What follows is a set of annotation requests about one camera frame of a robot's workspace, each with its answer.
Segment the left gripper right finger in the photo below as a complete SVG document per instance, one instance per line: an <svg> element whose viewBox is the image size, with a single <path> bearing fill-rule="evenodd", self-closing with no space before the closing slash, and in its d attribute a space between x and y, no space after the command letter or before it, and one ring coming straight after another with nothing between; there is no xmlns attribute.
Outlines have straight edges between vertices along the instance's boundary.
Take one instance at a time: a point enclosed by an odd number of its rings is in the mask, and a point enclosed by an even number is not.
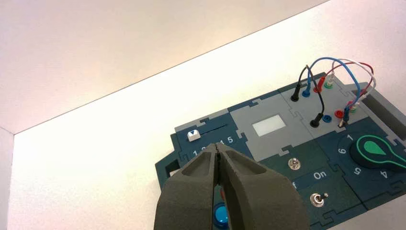
<svg viewBox="0 0 406 230"><path fill-rule="evenodd" d="M284 175L233 148L217 145L218 182L231 230L308 230L306 207Z"/></svg>

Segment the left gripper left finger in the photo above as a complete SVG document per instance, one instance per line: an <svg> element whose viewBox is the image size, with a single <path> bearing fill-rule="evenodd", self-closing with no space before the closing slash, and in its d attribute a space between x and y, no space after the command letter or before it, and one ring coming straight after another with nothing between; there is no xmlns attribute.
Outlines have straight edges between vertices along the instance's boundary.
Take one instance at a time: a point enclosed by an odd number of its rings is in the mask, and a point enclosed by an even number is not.
<svg viewBox="0 0 406 230"><path fill-rule="evenodd" d="M218 150L209 144L164 184L154 229L210 230L214 188L218 184Z"/></svg>

